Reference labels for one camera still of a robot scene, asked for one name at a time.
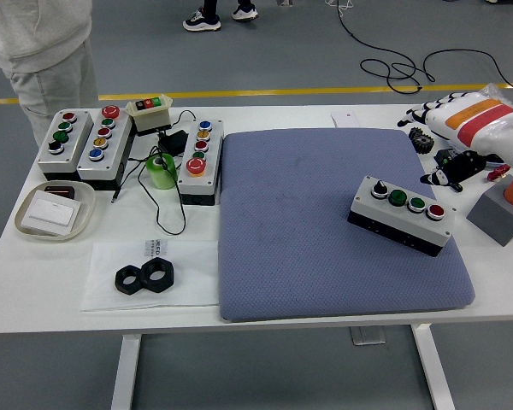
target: plastic tray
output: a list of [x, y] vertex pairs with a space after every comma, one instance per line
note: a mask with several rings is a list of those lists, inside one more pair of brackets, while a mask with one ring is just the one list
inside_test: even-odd
[[[49, 233], [43, 233], [35, 231], [30, 228], [24, 228], [21, 226], [21, 221], [25, 216], [25, 212], [31, 203], [34, 192], [37, 190], [44, 190], [46, 186], [73, 186], [74, 187], [74, 199], [80, 201], [80, 210], [76, 216], [72, 231], [67, 235], [51, 235]], [[95, 208], [95, 191], [93, 188], [83, 182], [75, 181], [48, 181], [38, 185], [36, 188], [31, 190], [15, 215], [15, 227], [17, 230], [29, 237], [35, 237], [44, 241], [66, 241], [71, 237], [75, 237], [86, 227], [87, 221], [90, 219], [93, 209]]]

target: table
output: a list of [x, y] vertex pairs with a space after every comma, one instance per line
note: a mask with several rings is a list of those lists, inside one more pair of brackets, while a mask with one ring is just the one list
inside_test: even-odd
[[[223, 120], [225, 135], [233, 132], [275, 128], [334, 127], [332, 112], [350, 110], [361, 127], [397, 128], [407, 105], [303, 106], [190, 108], [199, 120]], [[182, 108], [171, 108], [175, 121]], [[188, 129], [192, 120], [183, 115], [172, 130]], [[147, 155], [156, 136], [136, 140], [131, 156]], [[444, 148], [437, 138], [434, 149]], [[428, 172], [435, 168], [433, 153], [421, 155]], [[361, 316], [281, 319], [249, 323], [228, 323], [213, 307], [161, 307], [120, 312], [83, 313], [80, 302], [94, 243], [126, 242], [163, 237], [154, 221], [155, 209], [135, 178], [124, 185], [120, 198], [110, 203], [112, 192], [98, 191], [96, 209], [90, 224], [65, 243], [49, 243], [23, 237], [14, 226], [14, 216], [26, 194], [44, 182], [36, 165], [27, 176], [19, 199], [0, 239], [0, 333], [108, 331], [124, 336], [113, 408], [131, 403], [140, 335], [182, 331], [236, 331], [248, 329], [287, 329], [302, 327], [411, 325], [436, 408], [454, 408], [429, 329], [432, 323], [513, 319], [513, 240], [502, 248], [465, 219], [459, 218], [454, 238], [460, 248], [475, 287], [475, 301], [458, 310], [422, 313], [373, 314]], [[466, 215], [481, 193], [490, 186], [483, 175], [463, 184], [462, 194], [449, 188], [433, 188], [442, 202], [450, 203]], [[156, 193], [160, 203], [176, 209], [176, 193]], [[187, 227], [182, 240], [218, 238], [220, 207], [186, 207]], [[171, 229], [181, 226], [180, 213], [162, 212]]]

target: wire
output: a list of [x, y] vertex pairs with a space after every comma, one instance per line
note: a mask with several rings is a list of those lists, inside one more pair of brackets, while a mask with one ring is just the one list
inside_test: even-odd
[[182, 117], [182, 115], [183, 115], [184, 113], [190, 113], [190, 114], [192, 114], [192, 117], [194, 117], [194, 120], [196, 119], [196, 115], [195, 115], [192, 111], [190, 111], [189, 109], [185, 109], [184, 111], [182, 111], [182, 112], [179, 114], [179, 119], [178, 119], [175, 123], [171, 124], [171, 127], [174, 127], [174, 126], [176, 126], [177, 124], [179, 124], [179, 123], [180, 123], [180, 117]]
[[[134, 173], [140, 166], [141, 164], [144, 164], [145, 162], [147, 162], [153, 155], [162, 155], [164, 154], [165, 152], [163, 150], [161, 150], [158, 146], [153, 146], [151, 149], [150, 149], [150, 152], [148, 154], [148, 156], [146, 156], [146, 158], [142, 159], [142, 160], [139, 160], [139, 159], [136, 159], [136, 158], [128, 158], [128, 161], [136, 161], [138, 162], [137, 166], [134, 167], [131, 171], [129, 171], [129, 173], [126, 175], [126, 177], [124, 178], [123, 182], [120, 184], [120, 186], [118, 187], [118, 189], [115, 191], [114, 195], [112, 196], [112, 203], [115, 202], [115, 200], [118, 198], [118, 195], [120, 194], [120, 190], [121, 190], [121, 187], [126, 183], [127, 179], [129, 178], [129, 176]], [[139, 171], [139, 174], [137, 175], [137, 180], [140, 184], [140, 186], [143, 187], [143, 190], [144, 192], [146, 192], [146, 195], [148, 195], [148, 197], [154, 202], [154, 204], [156, 205], [157, 207], [157, 211], [156, 211], [156, 223], [157, 225], [165, 232], [167, 233], [168, 235], [180, 235], [182, 232], [184, 232], [184, 230], [186, 229], [186, 214], [185, 214], [185, 209], [184, 207], [182, 206], [182, 196], [180, 194], [180, 189], [179, 189], [179, 185], [177, 184], [177, 179], [174, 177], [174, 175], [168, 170], [167, 168], [167, 165], [165, 164], [165, 162], [162, 164], [162, 167], [163, 167], [163, 170], [165, 172], [167, 172], [171, 178], [173, 179], [174, 181], [174, 186], [177, 190], [177, 194], [179, 196], [179, 204], [180, 204], [180, 211], [182, 213], [182, 219], [183, 219], [183, 225], [182, 225], [182, 229], [178, 232], [171, 232], [171, 231], [168, 231], [167, 229], [165, 229], [163, 227], [163, 225], [160, 223], [160, 205], [157, 203], [157, 201], [154, 199], [154, 197], [152, 196], [152, 194], [148, 191], [148, 189], [146, 188], [146, 186], [144, 186], [143, 182], [140, 180], [140, 177], [144, 171], [144, 167], [142, 167]]]
[[338, 2], [334, 4], [334, 0], [325, 0], [325, 3], [328, 4], [331, 7], [338, 7], [340, 12], [340, 17], [344, 17], [344, 13], [342, 13], [342, 10], [352, 9], [353, 3], [351, 0], [348, 0], [348, 2], [344, 6], [340, 6]]
[[[152, 147], [152, 149], [150, 150], [150, 153], [149, 153], [149, 158], [152, 157], [152, 155], [154, 155], [154, 153], [157, 151], [157, 153], [159, 154], [159, 156], [161, 156], [163, 154], [162, 150], [159, 149], [159, 147]], [[185, 214], [185, 209], [184, 207], [182, 206], [182, 196], [180, 194], [180, 189], [179, 189], [179, 185], [177, 184], [177, 180], [176, 178], [174, 177], [174, 175], [168, 170], [167, 168], [167, 164], [164, 162], [162, 164], [162, 167], [163, 167], [163, 170], [166, 171], [169, 175], [171, 175], [171, 178], [173, 179], [174, 181], [174, 186], [177, 190], [177, 194], [179, 195], [179, 204], [180, 204], [180, 211], [182, 213], [182, 220], [183, 220], [183, 224], [182, 224], [182, 229], [178, 232], [171, 232], [171, 231], [168, 231], [167, 229], [165, 229], [163, 227], [163, 225], [160, 223], [160, 205], [157, 203], [156, 199], [154, 199], [154, 197], [152, 196], [152, 194], [146, 189], [146, 187], [144, 186], [143, 182], [140, 180], [140, 176], [142, 175], [143, 171], [144, 171], [144, 168], [142, 168], [140, 171], [139, 171], [139, 175], [137, 176], [137, 180], [140, 184], [140, 186], [143, 187], [143, 190], [144, 192], [146, 192], [146, 195], [148, 195], [148, 197], [154, 202], [154, 204], [156, 205], [156, 223], [157, 225], [165, 232], [167, 233], [168, 235], [173, 235], [173, 236], [176, 236], [176, 235], [180, 235], [182, 232], [184, 232], [184, 230], [186, 229], [186, 214]]]
[[[435, 56], [435, 55], [441, 54], [441, 53], [453, 52], [453, 51], [468, 51], [468, 52], [473, 52], [473, 53], [480, 53], [480, 54], [483, 54], [485, 56], [490, 57], [492, 59], [492, 62], [494, 63], [494, 66], [498, 70], [498, 73], [499, 73], [500, 77], [505, 81], [505, 83], [507, 83], [508, 85], [513, 87], [513, 84], [511, 84], [511, 82], [509, 82], [507, 80], [507, 78], [505, 78], [504, 74], [500, 70], [498, 63], [496, 62], [496, 59], [491, 54], [489, 54], [489, 53], [487, 53], [485, 51], [481, 51], [481, 50], [474, 50], [474, 49], [444, 49], [444, 50], [434, 51], [433, 53], [428, 54], [426, 56], [426, 58], [424, 58], [424, 61], [422, 63], [422, 68], [418, 68], [416, 63], [409, 56], [407, 56], [404, 53], [401, 53], [401, 52], [396, 51], [396, 50], [391, 50], [391, 49], [386, 49], [386, 48], [382, 48], [382, 47], [377, 47], [377, 46], [368, 44], [368, 43], [362, 41], [361, 39], [357, 38], [355, 36], [355, 34], [346, 26], [346, 24], [342, 20], [343, 14], [340, 11], [339, 0], [336, 0], [336, 6], [338, 8], [338, 16], [339, 16], [340, 24], [342, 25], [344, 30], [348, 34], [350, 34], [350, 36], [354, 40], [356, 40], [359, 44], [364, 45], [365, 47], [369, 47], [370, 49], [373, 49], [373, 50], [379, 50], [379, 51], [385, 51], [385, 52], [388, 52], [388, 53], [393, 53], [393, 54], [395, 54], [397, 56], [401, 56], [402, 58], [404, 58], [408, 62], [408, 63], [407, 62], [393, 62], [391, 64], [388, 64], [385, 61], [380, 60], [378, 58], [367, 58], [367, 59], [362, 60], [359, 63], [359, 67], [365, 73], [369, 73], [369, 74], [374, 75], [376, 77], [380, 77], [382, 79], [385, 79], [388, 87], [392, 91], [397, 92], [398, 94], [411, 95], [411, 94], [416, 94], [417, 92], [420, 92], [422, 90], [422, 84], [415, 77], [415, 75], [417, 73], [423, 73], [430, 82], [434, 83], [435, 82], [435, 77], [426, 69], [426, 62], [428, 61], [428, 58], [431, 57], [431, 56]], [[385, 71], [386, 73], [378, 73], [378, 72], [376, 72], [374, 70], [371, 70], [370, 68], [368, 68], [369, 63], [376, 63], [379, 66], [382, 66], [386, 70]], [[404, 80], [412, 81], [415, 84], [416, 89], [413, 90], [413, 91], [401, 91], [401, 90], [399, 90], [399, 89], [397, 89], [397, 88], [395, 88], [393, 86], [392, 81], [394, 81], [394, 80], [396, 80], [396, 81], [404, 81]]]

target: sneaker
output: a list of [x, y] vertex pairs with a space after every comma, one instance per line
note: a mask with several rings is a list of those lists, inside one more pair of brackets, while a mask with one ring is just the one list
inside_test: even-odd
[[190, 20], [182, 22], [182, 26], [189, 32], [216, 32], [221, 29], [221, 19], [215, 15], [212, 19], [203, 17], [203, 8], [196, 10]]
[[239, 22], [255, 20], [257, 17], [258, 12], [254, 4], [245, 7], [238, 6], [232, 13], [232, 18]]

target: floor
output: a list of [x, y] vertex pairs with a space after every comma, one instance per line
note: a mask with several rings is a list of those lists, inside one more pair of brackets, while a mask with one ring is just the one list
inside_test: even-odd
[[[222, 29], [208, 33], [181, 26], [199, 1], [95, 2], [101, 104], [162, 92], [176, 107], [418, 104], [506, 82], [490, 57], [457, 51], [429, 59], [435, 81], [417, 73], [416, 94], [407, 94], [413, 81], [393, 80], [398, 93], [360, 62], [406, 57], [358, 43], [335, 7], [255, 2], [261, 17], [239, 24], [229, 18], [234, 0], [222, 0]], [[419, 68], [436, 50], [483, 50], [513, 84], [513, 1], [352, 2], [344, 23], [364, 43]], [[512, 89], [503, 93], [513, 102]], [[0, 99], [14, 97], [0, 71]], [[0, 235], [36, 152], [19, 107], [0, 101]], [[457, 409], [513, 409], [513, 322], [432, 329]], [[347, 329], [146, 337], [133, 408], [433, 408], [410, 328], [389, 327], [386, 337], [364, 348]], [[0, 409], [108, 408], [120, 346], [120, 335], [0, 335]]]

